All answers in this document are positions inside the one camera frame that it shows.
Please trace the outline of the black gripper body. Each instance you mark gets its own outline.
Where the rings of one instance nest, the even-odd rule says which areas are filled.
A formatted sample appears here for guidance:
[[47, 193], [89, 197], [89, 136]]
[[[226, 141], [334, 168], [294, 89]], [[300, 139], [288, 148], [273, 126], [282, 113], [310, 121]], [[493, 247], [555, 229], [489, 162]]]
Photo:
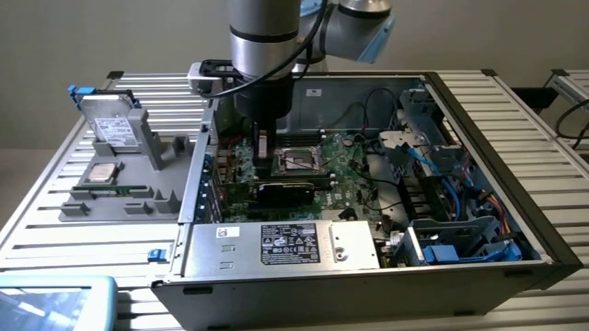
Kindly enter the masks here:
[[276, 131], [277, 120], [292, 110], [293, 76], [264, 81], [236, 94], [236, 109], [261, 130]]

